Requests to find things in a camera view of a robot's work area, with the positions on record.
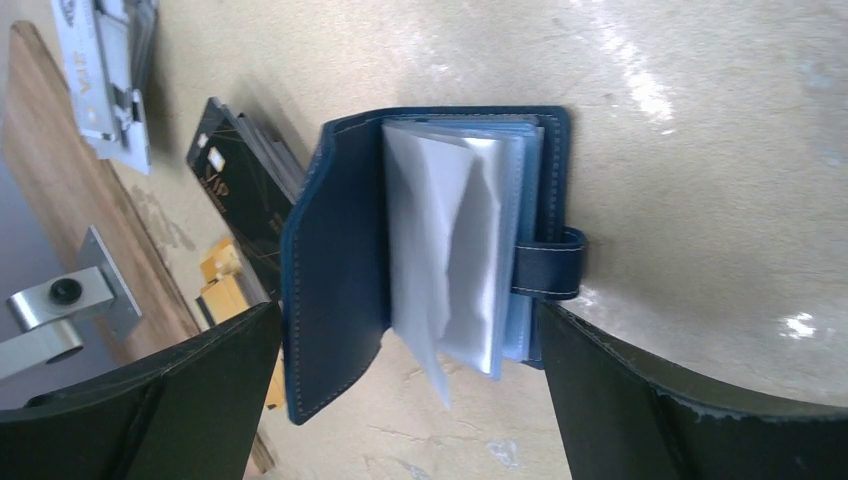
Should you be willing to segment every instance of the table surface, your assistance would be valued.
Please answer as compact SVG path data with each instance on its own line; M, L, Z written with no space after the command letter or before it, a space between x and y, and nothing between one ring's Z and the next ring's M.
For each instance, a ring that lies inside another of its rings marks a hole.
M848 9L531 3L163 2L154 173L117 170L183 293L226 233L184 166L209 96L273 126L304 163L323 122L362 110L562 104L576 128L567 219L590 242L568 308L721 380L848 405ZM57 51L46 0L5 8ZM541 373L508 366L494 384L451 371L444 412L388 335L305 427L266 415L282 465L305 478L565 468Z

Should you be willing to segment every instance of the wooden surface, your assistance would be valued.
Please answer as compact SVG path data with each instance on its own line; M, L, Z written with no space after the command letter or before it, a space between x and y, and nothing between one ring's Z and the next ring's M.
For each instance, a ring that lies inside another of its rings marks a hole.
M104 335L113 355L126 363L199 333L112 165L97 160L77 133L67 84L37 30L15 23L9 45L3 122L9 170L64 267L76 268L85 232L96 225L142 310L126 341ZM260 471L272 466L258 437L253 452Z

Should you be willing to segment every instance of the black leather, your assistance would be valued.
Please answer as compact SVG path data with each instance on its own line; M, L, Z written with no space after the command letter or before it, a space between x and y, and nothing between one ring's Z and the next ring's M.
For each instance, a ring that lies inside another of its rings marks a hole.
M848 410L700 375L556 305L537 312L574 480L848 478Z
M564 228L560 243L519 242L515 246L512 291L545 300L570 300L580 294L586 237Z
M382 121L535 116L545 129L536 239L563 228L570 120L561 107L415 107L324 125L283 230L283 350L289 417L302 424L366 371L391 326Z
M3 479L240 479L280 346L276 304L0 411Z

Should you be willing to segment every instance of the black screw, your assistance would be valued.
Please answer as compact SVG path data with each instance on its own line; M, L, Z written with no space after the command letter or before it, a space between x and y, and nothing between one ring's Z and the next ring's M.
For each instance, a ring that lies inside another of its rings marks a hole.
M60 278L50 285L50 301L58 305L72 305L82 296L82 285L73 278Z

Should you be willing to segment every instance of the white stitching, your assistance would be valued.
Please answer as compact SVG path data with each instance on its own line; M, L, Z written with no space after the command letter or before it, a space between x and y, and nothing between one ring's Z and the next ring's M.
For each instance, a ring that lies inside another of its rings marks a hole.
M560 166L560 144L559 144L559 120L553 115L539 115L540 117L548 117L554 123L554 163L553 163L553 172L551 178L551 188L552 195L550 203L548 204L548 240L554 239L554 222L556 221L556 216L554 212L556 211L556 201L557 201L557 190L559 189L559 166Z
M524 247L521 245L516 245L515 248L520 248L522 250L535 250L539 252L579 252L583 250L585 247L577 247L577 248L538 248L538 247Z
M362 126L366 125L367 123L368 122L365 121L365 122L356 124L354 126L346 128L344 131L348 131L348 130L352 130L354 128L362 127ZM317 155L318 158L315 158L315 156L313 156L314 165L312 165L311 168L309 169L310 170L309 175L308 175L306 181L304 181L304 183L303 183L304 187L307 185L307 183L311 179L311 177L314 176L315 172L318 171L318 165L321 163L322 160L324 160L323 155L321 155L320 145L319 145L319 148L317 149L317 153L318 153L318 155ZM333 393L330 396L328 396L327 398L325 398L323 401L321 401L321 403L319 403L318 405L313 407L311 410L309 410L308 412L303 410L303 395L301 393L302 389L301 389L301 386L300 386L300 261L299 261L300 249L298 247L298 245L300 243L300 223L298 223L298 227L294 232L293 243L294 243L294 245L292 245L292 250L293 250L293 253L294 253L293 269L294 269L294 292L295 293L294 293L294 339L293 339L293 347L294 347L293 350L294 350L294 352L293 352L293 355L292 355L292 357L293 357L292 361L294 363L295 403L297 405L298 413L300 413L303 416L309 416L309 415L312 415L316 410L324 407L327 403L331 402L334 398L338 397L338 395L344 389L348 388L351 384L353 384L353 382L358 380L362 376L362 374L365 373L365 370L368 368L368 365L366 365L365 368L363 368L362 371L359 372L359 374L357 374L350 382L348 382L346 385L342 386L335 393Z
M536 290L536 289L533 289L533 288L523 288L523 287L512 287L512 288L514 288L516 290L522 290L522 291L525 291L525 292L544 293L546 295L574 295L575 293L580 291L580 290L572 290L570 292L549 292L547 290Z
M341 395L341 393L342 393L344 390L346 390L346 389L347 389L347 388L349 388L351 385L353 385L353 384L354 384L354 382L356 382L357 380L359 380L360 378L362 378L362 375L365 373L365 370L368 370L368 367L370 367L370 366L371 366L371 362L372 362L372 361L374 361L374 357L375 357L375 356L376 356L376 353L374 354L374 356L372 356L372 357L371 357L371 361L369 361L368 363L366 363L366 364L365 364L365 366L364 366L364 367L362 367L362 370L360 370L360 371L359 371L359 373L357 373L357 374L356 374L356 375L355 375L355 376L354 376L354 377L353 377L353 378L352 378L349 382L347 382L346 384L342 385L342 386L341 386L338 390L336 390L336 391L335 391L335 392L333 392L330 396L328 396L327 398L325 398L325 399L324 399L321 403L319 403L318 405L315 405L314 407L312 407L312 410L310 410L310 411L308 411L308 412L305 412L305 413L304 413L304 412L303 412L303 409L300 407L300 404L298 404L298 407L297 407L297 408L300 410L300 414L301 414L301 415L307 415L307 416L308 416L308 415L312 415L312 414L313 414L313 413L315 413L316 411L318 411L318 410L320 410L320 409L324 408L324 406L326 406L328 403L330 403L330 402L332 402L333 400L335 400L336 398L338 398L338 397L339 397L339 395Z

